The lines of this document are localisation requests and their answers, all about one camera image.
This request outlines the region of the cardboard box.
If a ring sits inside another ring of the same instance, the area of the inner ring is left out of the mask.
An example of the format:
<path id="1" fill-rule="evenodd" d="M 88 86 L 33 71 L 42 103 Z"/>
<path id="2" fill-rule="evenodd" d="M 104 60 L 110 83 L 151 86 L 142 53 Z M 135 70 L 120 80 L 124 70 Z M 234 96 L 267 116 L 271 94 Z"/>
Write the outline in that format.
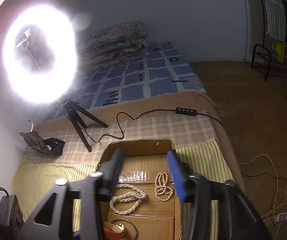
<path id="1" fill-rule="evenodd" d="M 181 239 L 182 226 L 179 199 L 172 195 L 156 197 L 156 175 L 170 175 L 167 152 L 174 149 L 170 140 L 134 140 L 112 142 L 105 146 L 100 164 L 109 161 L 113 152 L 121 148 L 125 157 L 119 176 L 120 184 L 130 184 L 147 196 L 129 215 L 115 214 L 108 204 L 101 204 L 102 217 L 109 223 L 122 224 L 127 233 L 124 239 Z"/>

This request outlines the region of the black snack bag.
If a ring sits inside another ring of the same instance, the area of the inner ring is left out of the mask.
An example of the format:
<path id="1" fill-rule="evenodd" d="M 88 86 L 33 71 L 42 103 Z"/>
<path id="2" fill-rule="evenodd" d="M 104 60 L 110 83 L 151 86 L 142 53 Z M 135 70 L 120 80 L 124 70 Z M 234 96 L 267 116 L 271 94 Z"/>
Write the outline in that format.
<path id="1" fill-rule="evenodd" d="M 65 142 L 57 138 L 42 138 L 37 131 L 19 133 L 26 144 L 33 150 L 49 156 L 59 157 L 63 154 Z"/>

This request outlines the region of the yellow striped cloth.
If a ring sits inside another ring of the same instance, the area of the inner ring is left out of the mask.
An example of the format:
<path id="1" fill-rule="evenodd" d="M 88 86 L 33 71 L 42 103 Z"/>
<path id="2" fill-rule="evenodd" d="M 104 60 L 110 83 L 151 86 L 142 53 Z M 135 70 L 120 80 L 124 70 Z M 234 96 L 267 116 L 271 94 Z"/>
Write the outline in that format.
<path id="1" fill-rule="evenodd" d="M 176 148 L 181 161 L 190 165 L 192 171 L 198 172 L 207 179 L 223 183 L 234 177 L 214 138 L 193 146 Z M 13 193 L 18 197 L 24 221 L 28 219 L 36 205 L 44 198 L 49 189 L 59 178 L 68 182 L 85 179 L 99 168 L 99 163 L 76 164 L 34 164 L 23 158 L 13 179 Z M 168 175 L 168 186 L 171 174 Z M 180 204 L 181 224 L 185 225 L 189 204 Z"/>

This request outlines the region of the black mini tripod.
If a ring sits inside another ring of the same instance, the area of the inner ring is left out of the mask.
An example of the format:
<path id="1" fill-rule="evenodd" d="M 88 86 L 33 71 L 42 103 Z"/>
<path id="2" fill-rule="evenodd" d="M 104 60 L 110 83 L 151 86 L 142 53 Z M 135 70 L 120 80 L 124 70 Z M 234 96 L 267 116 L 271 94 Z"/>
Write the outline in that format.
<path id="1" fill-rule="evenodd" d="M 54 101 L 53 104 L 70 120 L 88 152 L 92 152 L 92 148 L 83 132 L 86 132 L 88 126 L 78 112 L 104 128 L 108 128 L 108 125 L 67 96 L 61 96 L 58 100 Z"/>

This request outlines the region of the plaid beige blanket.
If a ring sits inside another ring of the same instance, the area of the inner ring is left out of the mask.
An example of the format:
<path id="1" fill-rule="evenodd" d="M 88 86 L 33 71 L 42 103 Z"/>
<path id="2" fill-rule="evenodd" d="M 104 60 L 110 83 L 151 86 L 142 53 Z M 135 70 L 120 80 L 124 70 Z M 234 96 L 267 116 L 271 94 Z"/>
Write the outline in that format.
<path id="1" fill-rule="evenodd" d="M 88 152 L 67 118 L 48 121 L 36 127 L 44 138 L 65 141 L 63 154 L 46 156 L 27 148 L 24 157 L 33 163 L 97 163 L 105 146 L 112 142 L 130 140 L 170 140 L 175 148 L 192 146 L 215 138 L 221 153 L 241 189 L 244 182 L 232 148 L 231 141 L 220 120 L 217 106 L 212 99 L 199 92 L 164 94 L 93 111 L 93 114 L 108 124 L 108 128 L 97 126 L 85 118 L 88 125 Z"/>

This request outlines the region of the blue patterned bedsheet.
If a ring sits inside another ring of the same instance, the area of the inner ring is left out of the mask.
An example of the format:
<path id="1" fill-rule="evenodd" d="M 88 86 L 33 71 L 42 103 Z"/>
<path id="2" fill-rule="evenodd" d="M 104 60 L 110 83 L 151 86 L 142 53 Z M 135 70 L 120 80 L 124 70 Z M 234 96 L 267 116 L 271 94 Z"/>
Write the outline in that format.
<path id="1" fill-rule="evenodd" d="M 171 42 L 162 42 L 150 44 L 140 57 L 75 77 L 67 96 L 91 111 L 188 90 L 206 93 L 201 79 L 180 51 Z"/>

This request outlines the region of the folded floral quilt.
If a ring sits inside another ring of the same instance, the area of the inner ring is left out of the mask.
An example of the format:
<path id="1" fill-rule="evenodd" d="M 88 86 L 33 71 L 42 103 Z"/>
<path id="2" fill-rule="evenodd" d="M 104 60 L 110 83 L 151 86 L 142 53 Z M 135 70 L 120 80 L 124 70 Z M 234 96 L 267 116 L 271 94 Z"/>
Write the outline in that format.
<path id="1" fill-rule="evenodd" d="M 82 68 L 99 68 L 142 56 L 148 49 L 148 31 L 142 21 L 130 21 L 103 29 L 78 45 Z"/>

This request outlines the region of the phone holder clamp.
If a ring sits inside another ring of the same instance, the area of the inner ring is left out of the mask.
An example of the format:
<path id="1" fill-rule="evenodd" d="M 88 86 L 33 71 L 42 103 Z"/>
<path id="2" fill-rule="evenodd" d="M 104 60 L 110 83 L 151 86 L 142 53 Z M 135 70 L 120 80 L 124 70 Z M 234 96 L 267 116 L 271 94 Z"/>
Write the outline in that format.
<path id="1" fill-rule="evenodd" d="M 28 38 L 30 37 L 31 33 L 32 33 L 31 28 L 28 28 L 26 31 L 24 31 L 23 36 L 20 37 L 18 40 L 16 40 L 15 46 L 16 46 L 16 48 L 22 47 L 23 49 L 26 49 L 29 52 L 33 61 L 36 63 L 36 65 L 40 69 L 40 71 L 45 74 L 45 70 L 44 70 L 43 66 L 41 65 L 41 63 L 37 59 L 36 55 L 34 54 L 32 48 L 30 46 L 30 42 L 29 42 Z"/>

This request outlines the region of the black clothes rack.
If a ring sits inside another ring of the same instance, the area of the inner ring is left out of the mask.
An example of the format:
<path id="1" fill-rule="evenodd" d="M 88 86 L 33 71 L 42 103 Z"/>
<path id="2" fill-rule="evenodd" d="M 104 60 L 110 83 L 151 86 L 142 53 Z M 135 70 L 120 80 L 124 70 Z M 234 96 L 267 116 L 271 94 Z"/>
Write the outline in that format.
<path id="1" fill-rule="evenodd" d="M 252 49 L 251 69 L 267 80 L 287 79 L 287 0 L 261 0 L 262 42 Z"/>

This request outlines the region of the yellow box on rack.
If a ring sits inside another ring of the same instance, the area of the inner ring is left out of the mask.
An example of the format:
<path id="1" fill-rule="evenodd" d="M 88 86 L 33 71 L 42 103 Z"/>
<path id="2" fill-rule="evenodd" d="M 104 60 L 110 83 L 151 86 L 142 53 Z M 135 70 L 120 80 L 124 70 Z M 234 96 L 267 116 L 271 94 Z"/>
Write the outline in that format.
<path id="1" fill-rule="evenodd" d="M 275 51 L 277 53 L 277 60 L 283 64 L 287 64 L 287 46 L 277 41 Z"/>

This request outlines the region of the white knit garment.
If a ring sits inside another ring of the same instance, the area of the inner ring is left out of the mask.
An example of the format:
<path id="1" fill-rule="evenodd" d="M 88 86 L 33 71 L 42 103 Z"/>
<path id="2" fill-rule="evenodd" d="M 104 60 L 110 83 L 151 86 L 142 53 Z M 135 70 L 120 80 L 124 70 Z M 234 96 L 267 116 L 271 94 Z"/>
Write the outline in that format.
<path id="1" fill-rule="evenodd" d="M 264 0 L 266 34 L 282 43 L 286 40 L 286 17 L 282 0 Z"/>

